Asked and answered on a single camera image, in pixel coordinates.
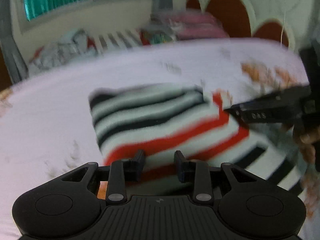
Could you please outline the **person's right hand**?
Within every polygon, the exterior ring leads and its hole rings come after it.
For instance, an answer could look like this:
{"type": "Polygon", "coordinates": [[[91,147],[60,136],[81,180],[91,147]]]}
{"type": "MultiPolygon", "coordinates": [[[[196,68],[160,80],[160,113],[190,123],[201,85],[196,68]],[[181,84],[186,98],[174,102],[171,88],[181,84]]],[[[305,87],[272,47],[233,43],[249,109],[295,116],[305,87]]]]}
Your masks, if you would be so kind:
{"type": "Polygon", "coordinates": [[[293,140],[298,145],[298,148],[303,156],[303,159],[309,163],[314,164],[316,161],[316,148],[314,144],[319,141],[319,127],[311,130],[304,130],[302,126],[293,124],[282,124],[281,128],[284,131],[293,129],[293,140]]]}

